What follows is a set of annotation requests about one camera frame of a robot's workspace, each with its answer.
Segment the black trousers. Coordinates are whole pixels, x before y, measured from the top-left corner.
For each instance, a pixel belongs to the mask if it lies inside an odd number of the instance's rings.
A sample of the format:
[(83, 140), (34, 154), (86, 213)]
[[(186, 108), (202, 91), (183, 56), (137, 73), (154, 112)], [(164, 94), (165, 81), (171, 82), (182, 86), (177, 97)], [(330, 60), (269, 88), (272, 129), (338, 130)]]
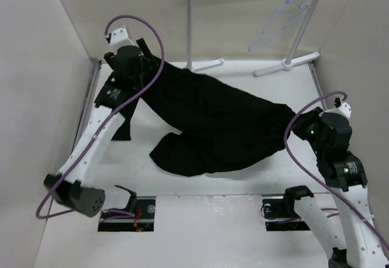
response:
[(284, 149), (293, 110), (214, 77), (157, 60), (158, 72), (142, 100), (167, 124), (168, 133), (150, 152), (166, 172), (185, 177), (250, 167)]

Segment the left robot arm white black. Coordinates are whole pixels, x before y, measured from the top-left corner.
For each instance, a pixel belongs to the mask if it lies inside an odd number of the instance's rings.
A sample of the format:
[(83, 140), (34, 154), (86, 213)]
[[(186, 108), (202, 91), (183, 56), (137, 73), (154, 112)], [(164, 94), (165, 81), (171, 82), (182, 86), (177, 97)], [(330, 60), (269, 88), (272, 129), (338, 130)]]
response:
[(88, 124), (67, 161), (56, 174), (48, 174), (43, 185), (47, 198), (67, 208), (93, 218), (101, 210), (114, 209), (125, 219), (136, 213), (136, 203), (129, 190), (115, 186), (113, 191), (94, 186), (95, 169), (109, 142), (129, 126), (140, 96), (150, 88), (146, 74), (158, 72), (154, 59), (143, 38), (136, 41), (126, 37), (110, 40), (118, 46), (104, 58), (112, 69), (111, 75), (98, 93)]

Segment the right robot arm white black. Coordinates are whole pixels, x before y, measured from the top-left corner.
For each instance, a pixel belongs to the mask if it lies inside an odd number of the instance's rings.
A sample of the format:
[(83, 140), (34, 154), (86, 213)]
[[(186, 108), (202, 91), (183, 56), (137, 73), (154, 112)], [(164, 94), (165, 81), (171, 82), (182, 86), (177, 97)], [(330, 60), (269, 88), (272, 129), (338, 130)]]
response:
[(300, 110), (284, 134), (288, 139), (294, 133), (310, 144), (322, 175), (316, 181), (332, 195), (342, 230), (333, 226), (304, 185), (286, 189), (281, 207), (286, 215), (298, 215), (307, 224), (325, 251), (329, 267), (388, 267), (384, 253), (388, 243), (374, 226), (363, 163), (348, 149), (351, 108), (344, 107)]

